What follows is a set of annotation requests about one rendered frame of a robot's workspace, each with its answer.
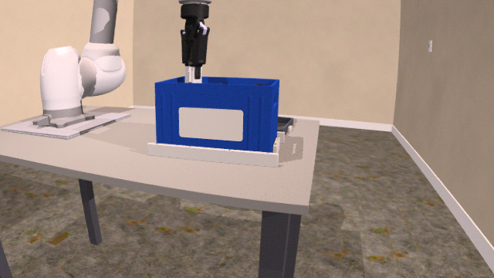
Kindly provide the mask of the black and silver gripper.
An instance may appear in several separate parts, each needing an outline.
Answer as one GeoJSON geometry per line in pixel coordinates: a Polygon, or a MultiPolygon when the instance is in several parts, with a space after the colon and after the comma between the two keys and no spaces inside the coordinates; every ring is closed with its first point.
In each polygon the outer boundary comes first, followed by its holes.
{"type": "Polygon", "coordinates": [[[206,4],[181,6],[181,18],[186,20],[185,27],[181,30],[182,63],[185,64],[186,83],[202,82],[202,65],[206,64],[210,31],[209,27],[205,27],[204,19],[207,19],[208,16],[209,6],[206,4]]]}

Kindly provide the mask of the blue plastic crate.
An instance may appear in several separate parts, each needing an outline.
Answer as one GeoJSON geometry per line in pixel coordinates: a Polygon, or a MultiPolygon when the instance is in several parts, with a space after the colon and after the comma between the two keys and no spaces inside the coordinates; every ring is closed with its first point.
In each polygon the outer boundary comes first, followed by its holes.
{"type": "Polygon", "coordinates": [[[273,79],[203,76],[201,83],[186,83],[185,76],[174,78],[157,109],[157,143],[272,153],[277,95],[279,80],[273,79]]]}

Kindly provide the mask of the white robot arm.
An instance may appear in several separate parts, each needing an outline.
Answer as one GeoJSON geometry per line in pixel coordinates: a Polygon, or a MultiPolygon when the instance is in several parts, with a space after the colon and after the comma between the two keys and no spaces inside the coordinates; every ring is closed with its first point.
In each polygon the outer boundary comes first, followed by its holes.
{"type": "Polygon", "coordinates": [[[43,115],[33,125],[64,128],[93,120],[93,114],[83,112],[82,99],[109,93],[124,82],[126,66],[113,43],[117,6],[118,0],[93,1],[90,42],[81,55],[72,46],[49,49],[44,55],[40,70],[43,115]]]}

